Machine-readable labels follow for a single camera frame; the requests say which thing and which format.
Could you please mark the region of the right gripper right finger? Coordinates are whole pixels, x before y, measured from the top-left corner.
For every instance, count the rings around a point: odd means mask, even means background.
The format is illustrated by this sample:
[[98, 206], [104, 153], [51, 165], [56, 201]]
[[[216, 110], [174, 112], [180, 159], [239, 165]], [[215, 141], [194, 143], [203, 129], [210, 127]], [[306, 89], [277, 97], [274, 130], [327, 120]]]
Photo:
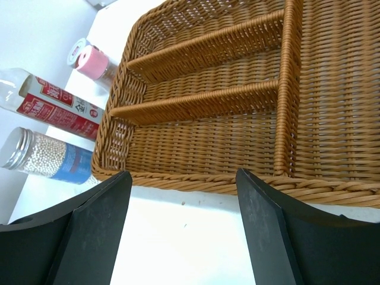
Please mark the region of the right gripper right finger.
[[319, 210], [246, 169], [236, 187], [256, 284], [379, 283], [379, 224]]

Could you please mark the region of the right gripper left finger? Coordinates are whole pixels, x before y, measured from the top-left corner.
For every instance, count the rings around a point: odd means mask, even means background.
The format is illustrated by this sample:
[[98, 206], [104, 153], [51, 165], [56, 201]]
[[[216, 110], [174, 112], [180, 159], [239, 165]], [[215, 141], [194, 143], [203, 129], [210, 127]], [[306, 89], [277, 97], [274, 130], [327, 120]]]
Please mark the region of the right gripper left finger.
[[110, 284], [131, 187], [130, 173], [119, 172], [1, 225], [1, 284]]

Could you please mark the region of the silver-cap blue-label jar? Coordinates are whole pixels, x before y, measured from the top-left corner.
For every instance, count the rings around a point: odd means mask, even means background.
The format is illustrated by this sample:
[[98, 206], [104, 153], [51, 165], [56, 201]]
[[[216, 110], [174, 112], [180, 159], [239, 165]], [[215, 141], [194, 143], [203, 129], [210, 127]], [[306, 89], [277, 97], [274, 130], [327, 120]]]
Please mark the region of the silver-cap blue-label jar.
[[95, 185], [92, 152], [26, 128], [15, 128], [1, 148], [1, 167], [77, 185]]

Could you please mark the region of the tall red-label glass bottle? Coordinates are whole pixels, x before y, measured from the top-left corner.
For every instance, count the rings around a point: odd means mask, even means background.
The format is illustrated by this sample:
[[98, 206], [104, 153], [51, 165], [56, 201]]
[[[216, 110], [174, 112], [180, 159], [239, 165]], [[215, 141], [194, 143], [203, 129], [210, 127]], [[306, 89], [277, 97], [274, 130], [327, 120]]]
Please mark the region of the tall red-label glass bottle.
[[21, 68], [1, 70], [1, 108], [92, 141], [104, 113]]

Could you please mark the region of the pink-cap spice jar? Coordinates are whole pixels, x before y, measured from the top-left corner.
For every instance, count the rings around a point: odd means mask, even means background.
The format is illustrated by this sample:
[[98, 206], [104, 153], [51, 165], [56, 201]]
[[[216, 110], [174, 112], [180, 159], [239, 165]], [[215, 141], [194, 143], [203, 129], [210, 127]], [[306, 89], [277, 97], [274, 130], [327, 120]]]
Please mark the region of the pink-cap spice jar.
[[118, 66], [102, 51], [88, 45], [78, 57], [76, 70], [109, 91], [116, 76]]

